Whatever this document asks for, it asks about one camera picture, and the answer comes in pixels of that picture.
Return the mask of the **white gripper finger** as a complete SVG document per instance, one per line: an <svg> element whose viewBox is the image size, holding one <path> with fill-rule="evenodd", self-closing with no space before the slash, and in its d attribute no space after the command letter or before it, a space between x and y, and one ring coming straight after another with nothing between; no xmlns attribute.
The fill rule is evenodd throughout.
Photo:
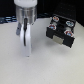
<svg viewBox="0 0 84 84"><path fill-rule="evenodd" d="M20 42L21 42L21 49L22 54L24 56L31 55L31 25L27 25L27 29L21 27L20 31Z"/></svg>

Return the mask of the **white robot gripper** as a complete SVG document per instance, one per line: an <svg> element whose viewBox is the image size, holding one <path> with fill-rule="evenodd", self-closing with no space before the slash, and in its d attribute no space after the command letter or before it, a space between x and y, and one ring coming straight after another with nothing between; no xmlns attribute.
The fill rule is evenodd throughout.
<svg viewBox="0 0 84 84"><path fill-rule="evenodd" d="M20 31L24 19L28 19L29 24L33 24L37 18L37 0L14 0L16 5L16 17L18 21L16 35L20 36Z"/></svg>

